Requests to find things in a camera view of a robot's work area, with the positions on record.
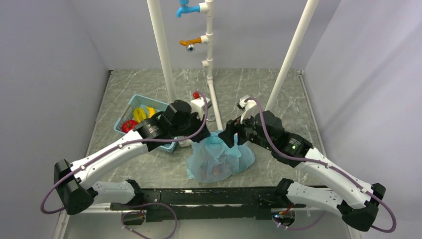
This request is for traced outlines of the light blue plastic bag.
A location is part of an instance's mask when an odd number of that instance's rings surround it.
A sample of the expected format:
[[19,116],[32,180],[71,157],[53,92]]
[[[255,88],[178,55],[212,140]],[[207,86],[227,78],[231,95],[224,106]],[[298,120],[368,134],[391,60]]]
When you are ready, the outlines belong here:
[[193,142],[193,154],[187,159],[187,175],[199,183],[213,183],[247,170],[255,162],[255,155],[246,145],[228,147],[218,134],[199,143]]

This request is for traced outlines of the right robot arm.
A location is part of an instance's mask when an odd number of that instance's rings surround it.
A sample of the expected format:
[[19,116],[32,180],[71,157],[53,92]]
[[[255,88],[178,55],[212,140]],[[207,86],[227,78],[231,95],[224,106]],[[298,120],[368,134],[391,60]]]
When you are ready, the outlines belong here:
[[325,191],[283,178],[274,191],[277,205],[317,207],[341,217],[356,230],[367,232],[373,228],[379,211],[378,201],[383,199],[386,188],[341,173],[339,167],[309,141],[285,131],[282,121],[270,111],[264,111],[263,118],[256,115],[244,121],[230,120],[218,136],[230,148],[246,142],[265,148],[278,162],[310,173],[330,188]]

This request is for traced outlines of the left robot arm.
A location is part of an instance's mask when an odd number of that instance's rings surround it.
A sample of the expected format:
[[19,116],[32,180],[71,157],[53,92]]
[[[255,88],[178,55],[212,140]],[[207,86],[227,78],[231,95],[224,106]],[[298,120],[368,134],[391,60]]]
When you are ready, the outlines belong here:
[[199,97],[187,103],[176,100],[164,111],[138,123],[122,138],[102,150],[72,163],[63,159],[54,166],[54,185],[69,215],[93,204],[119,203],[130,209],[144,203],[144,193],[135,180],[101,182],[108,172],[156,148],[190,139],[200,142],[210,136],[206,127],[210,100]]

